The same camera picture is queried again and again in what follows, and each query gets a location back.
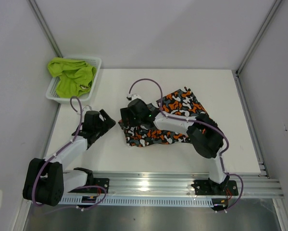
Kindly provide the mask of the orange camouflage shorts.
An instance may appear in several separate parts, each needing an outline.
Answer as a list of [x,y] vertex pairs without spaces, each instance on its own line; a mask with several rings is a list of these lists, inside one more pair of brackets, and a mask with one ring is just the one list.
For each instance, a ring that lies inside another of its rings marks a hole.
[[[163,96],[154,103],[146,104],[150,110],[158,109],[162,105],[165,112],[177,116],[196,117],[201,113],[208,115],[207,111],[189,88],[178,89]],[[190,143],[190,139],[181,133],[156,128],[147,129],[144,126],[125,127],[122,119],[118,123],[123,130],[128,146],[146,147],[153,144]]]

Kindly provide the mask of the green shorts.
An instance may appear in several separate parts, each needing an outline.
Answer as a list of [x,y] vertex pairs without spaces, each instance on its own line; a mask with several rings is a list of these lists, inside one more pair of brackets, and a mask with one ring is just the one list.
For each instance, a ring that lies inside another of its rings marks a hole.
[[48,63],[48,71],[59,79],[56,94],[60,98],[71,98],[91,91],[97,68],[82,60],[55,57]]

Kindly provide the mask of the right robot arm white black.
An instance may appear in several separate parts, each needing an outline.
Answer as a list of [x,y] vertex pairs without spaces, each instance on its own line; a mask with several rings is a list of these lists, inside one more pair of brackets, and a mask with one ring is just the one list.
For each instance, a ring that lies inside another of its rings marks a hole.
[[196,152],[210,162],[210,190],[214,194],[226,190],[230,176],[225,172],[222,154],[229,148],[229,141],[207,114],[201,113],[196,117],[173,115],[165,112],[162,105],[152,111],[140,98],[121,108],[120,113],[125,126],[144,126],[186,135]]

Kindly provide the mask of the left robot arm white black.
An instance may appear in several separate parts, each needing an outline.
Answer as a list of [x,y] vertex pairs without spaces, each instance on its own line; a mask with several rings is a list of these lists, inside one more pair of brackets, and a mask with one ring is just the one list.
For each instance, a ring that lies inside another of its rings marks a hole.
[[93,171],[82,167],[68,171],[65,168],[115,124],[104,110],[87,111],[68,143],[46,158],[34,158],[30,161],[23,198],[36,205],[56,206],[69,192],[106,192],[106,187],[94,179]]

